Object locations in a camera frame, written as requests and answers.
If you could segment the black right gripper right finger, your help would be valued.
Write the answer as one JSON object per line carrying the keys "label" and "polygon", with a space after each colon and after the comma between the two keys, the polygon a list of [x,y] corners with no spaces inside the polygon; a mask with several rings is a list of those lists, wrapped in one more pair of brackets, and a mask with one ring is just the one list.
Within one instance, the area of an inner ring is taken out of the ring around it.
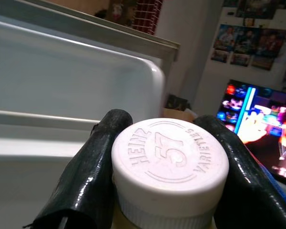
{"label": "black right gripper right finger", "polygon": [[229,172],[214,214],[219,229],[286,229],[286,194],[240,138],[211,115],[194,124],[214,136],[229,160]]}

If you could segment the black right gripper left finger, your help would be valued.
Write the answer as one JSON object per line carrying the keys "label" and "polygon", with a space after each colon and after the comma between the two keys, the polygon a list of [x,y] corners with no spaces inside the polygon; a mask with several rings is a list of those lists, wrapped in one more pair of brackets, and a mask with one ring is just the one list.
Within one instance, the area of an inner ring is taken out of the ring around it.
{"label": "black right gripper left finger", "polygon": [[25,228],[111,228],[115,201],[111,150],[118,134],[132,123],[124,110],[107,112],[65,167],[43,209]]}

